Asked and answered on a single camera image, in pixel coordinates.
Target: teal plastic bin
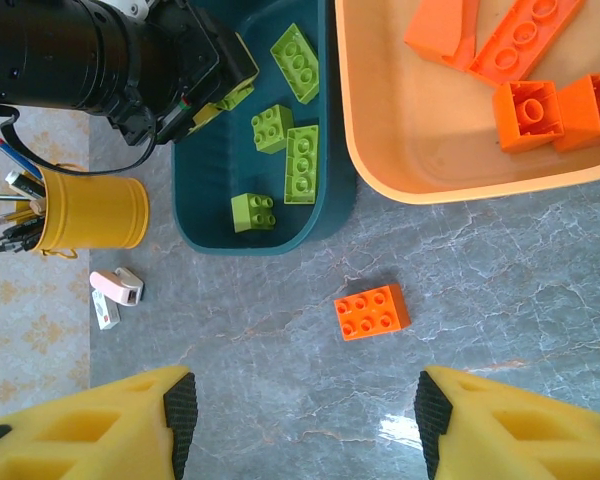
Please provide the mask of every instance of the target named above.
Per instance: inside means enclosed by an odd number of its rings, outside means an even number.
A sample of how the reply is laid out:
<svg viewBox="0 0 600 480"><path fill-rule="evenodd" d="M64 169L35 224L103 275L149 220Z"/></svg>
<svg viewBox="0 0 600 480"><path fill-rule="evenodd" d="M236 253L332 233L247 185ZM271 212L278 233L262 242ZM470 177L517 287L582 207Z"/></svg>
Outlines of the teal plastic bin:
<svg viewBox="0 0 600 480"><path fill-rule="evenodd" d="M215 255L279 255L305 240L335 233L346 222L356 196L356 174L346 148L335 6L331 0L196 0L242 35L260 75L255 92L232 112L173 149L176 223L195 250ZM320 61L320 93L300 104L270 49L296 23ZM251 118L280 104L293 111L297 127L320 125L320 163L315 205L285 205L285 151L256 151ZM243 193L274 199L272 231L236 234L231 198Z"/></svg>

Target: yellow pencil cup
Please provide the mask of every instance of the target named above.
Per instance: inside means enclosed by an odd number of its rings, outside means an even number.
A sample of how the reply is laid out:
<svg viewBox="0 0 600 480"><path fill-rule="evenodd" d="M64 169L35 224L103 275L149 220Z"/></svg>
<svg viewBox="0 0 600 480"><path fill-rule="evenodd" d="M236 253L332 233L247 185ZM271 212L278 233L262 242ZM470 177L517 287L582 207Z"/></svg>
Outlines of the yellow pencil cup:
<svg viewBox="0 0 600 480"><path fill-rule="evenodd" d="M47 214L36 251L134 248L142 241L149 225L149 198L138 180L40 170Z"/></svg>

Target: peach plastic bin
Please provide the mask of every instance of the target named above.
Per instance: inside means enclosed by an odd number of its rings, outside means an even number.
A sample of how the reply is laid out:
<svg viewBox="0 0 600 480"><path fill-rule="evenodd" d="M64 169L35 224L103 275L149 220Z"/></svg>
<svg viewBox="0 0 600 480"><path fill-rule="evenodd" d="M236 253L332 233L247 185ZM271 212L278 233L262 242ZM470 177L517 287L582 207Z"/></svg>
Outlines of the peach plastic bin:
<svg viewBox="0 0 600 480"><path fill-rule="evenodd" d="M511 0L483 0L478 49ZM336 0L347 144L360 175L394 200L433 204L600 179L600 146L504 153L493 88L421 59L404 42L417 0ZM600 72L600 0L589 0L530 80L558 90Z"/></svg>

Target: black cable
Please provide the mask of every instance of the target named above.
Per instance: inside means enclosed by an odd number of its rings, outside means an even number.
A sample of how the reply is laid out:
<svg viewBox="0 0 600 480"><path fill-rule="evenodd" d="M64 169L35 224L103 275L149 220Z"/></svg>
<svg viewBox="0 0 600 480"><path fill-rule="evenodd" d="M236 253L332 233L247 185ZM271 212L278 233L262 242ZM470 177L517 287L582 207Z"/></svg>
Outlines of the black cable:
<svg viewBox="0 0 600 480"><path fill-rule="evenodd" d="M22 142L22 140L20 140L20 137L16 133L14 124L20 118L20 112L16 108L9 107L6 105L0 105L0 117L9 117L8 120L0 124L0 131L2 132L2 136L4 137L5 142L11 148L13 148L16 152L18 152L20 155L22 155L38 167L46 168L47 170L51 170L53 172L71 175L74 177L94 177L98 175L112 175L114 173L126 172L128 170L132 170L142 165L149 159L149 157L155 150L156 145L158 144L158 122L156 120L156 117L148 107L144 107L143 111L150 122L149 144L147 145L146 150L135 163L127 167L116 168L113 170L101 170L97 172L79 172L59 167L57 165L54 165L53 163L49 163L46 160L40 158L38 155L29 150L29 148Z"/></svg>

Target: orange lego brick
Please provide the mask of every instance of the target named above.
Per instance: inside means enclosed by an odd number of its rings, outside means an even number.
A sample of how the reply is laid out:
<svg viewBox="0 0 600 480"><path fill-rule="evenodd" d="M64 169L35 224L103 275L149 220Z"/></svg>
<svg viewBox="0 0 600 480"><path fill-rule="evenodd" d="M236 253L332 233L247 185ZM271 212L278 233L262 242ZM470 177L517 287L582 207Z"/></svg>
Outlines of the orange lego brick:
<svg viewBox="0 0 600 480"><path fill-rule="evenodd" d="M335 306L345 341L398 332L411 325L397 284L341 298Z"/></svg>
<svg viewBox="0 0 600 480"><path fill-rule="evenodd" d="M494 87L526 79L586 0L517 0L469 72Z"/></svg>
<svg viewBox="0 0 600 480"><path fill-rule="evenodd" d="M564 137L554 146L559 152L600 145L600 74L587 75L558 92Z"/></svg>
<svg viewBox="0 0 600 480"><path fill-rule="evenodd" d="M493 96L500 147L522 153L564 135L553 82L508 82Z"/></svg>
<svg viewBox="0 0 600 480"><path fill-rule="evenodd" d="M422 0L404 41L425 60L465 71L476 53L480 0Z"/></svg>

